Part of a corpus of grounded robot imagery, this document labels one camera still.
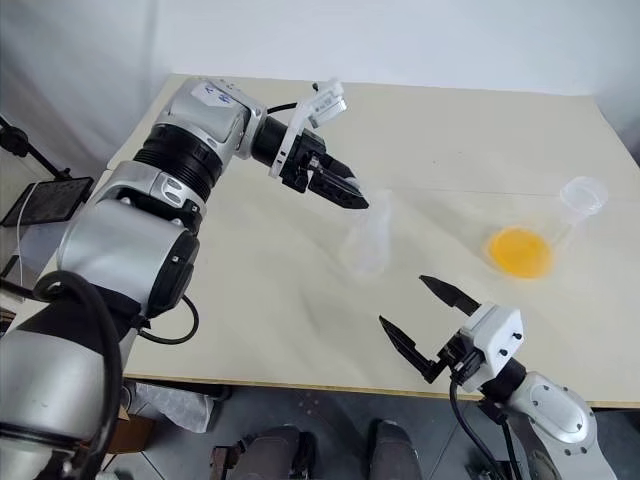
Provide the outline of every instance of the white label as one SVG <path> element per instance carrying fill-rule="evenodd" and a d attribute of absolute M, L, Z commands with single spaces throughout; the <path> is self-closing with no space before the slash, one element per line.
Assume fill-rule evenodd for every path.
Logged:
<path fill-rule="evenodd" d="M 218 90 L 209 82 L 198 84 L 198 86 L 191 91 L 191 95 L 209 107 L 232 107 L 235 103 L 233 98 Z"/>

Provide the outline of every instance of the cardboard box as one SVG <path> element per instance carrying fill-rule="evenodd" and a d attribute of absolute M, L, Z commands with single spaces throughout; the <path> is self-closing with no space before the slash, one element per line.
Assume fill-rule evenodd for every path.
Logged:
<path fill-rule="evenodd" d="M 118 424 L 107 453 L 142 452 L 147 446 L 155 421 L 138 415 L 128 415 L 120 408 Z"/>

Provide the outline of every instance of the transparent plastic cup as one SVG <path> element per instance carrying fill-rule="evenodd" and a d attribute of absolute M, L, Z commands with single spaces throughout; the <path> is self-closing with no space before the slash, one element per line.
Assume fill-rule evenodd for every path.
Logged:
<path fill-rule="evenodd" d="M 576 177 L 562 187 L 559 198 L 558 211 L 544 227 L 513 225 L 491 237 L 487 253 L 497 268 L 519 278 L 546 275 L 576 227 L 602 210 L 609 195 L 595 178 Z"/>
<path fill-rule="evenodd" d="M 391 191 L 378 190 L 367 199 L 369 208 L 358 212 L 339 254 L 346 269 L 363 279 L 381 275 L 391 256 Z"/>

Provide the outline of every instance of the white wall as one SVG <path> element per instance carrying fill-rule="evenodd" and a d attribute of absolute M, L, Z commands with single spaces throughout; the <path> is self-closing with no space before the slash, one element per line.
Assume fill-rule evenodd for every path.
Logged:
<path fill-rule="evenodd" d="M 0 111 L 76 174 L 170 71 L 594 94 L 637 152 L 639 27 L 638 0 L 3 0 Z"/>

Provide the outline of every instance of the table edge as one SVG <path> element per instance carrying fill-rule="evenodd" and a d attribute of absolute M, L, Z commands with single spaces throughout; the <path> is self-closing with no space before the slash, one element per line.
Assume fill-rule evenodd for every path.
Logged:
<path fill-rule="evenodd" d="M 221 384 L 221 385 L 242 385 L 247 387 L 275 387 L 275 388 L 294 388 L 305 390 L 321 390 L 328 392 L 353 392 L 353 393 L 373 393 L 382 395 L 397 395 L 403 397 L 421 397 L 421 398 L 439 398 L 448 399 L 446 393 L 437 392 L 417 392 L 413 390 L 392 390 L 385 388 L 373 387 L 344 387 L 336 385 L 308 385 L 301 383 L 280 383 L 280 382 L 258 382 L 249 380 L 229 380 L 218 378 L 190 378 L 190 377 L 167 377 L 161 375 L 144 375 L 144 374 L 128 374 L 124 377 L 129 380 L 161 380 L 165 382 L 184 382 L 184 383 L 202 383 L 202 384 Z M 458 395 L 461 400 L 480 400 L 481 395 Z M 590 407 L 595 408 L 633 408 L 640 409 L 640 402 L 627 401 L 610 401 L 610 400 L 594 400 L 587 402 Z"/>

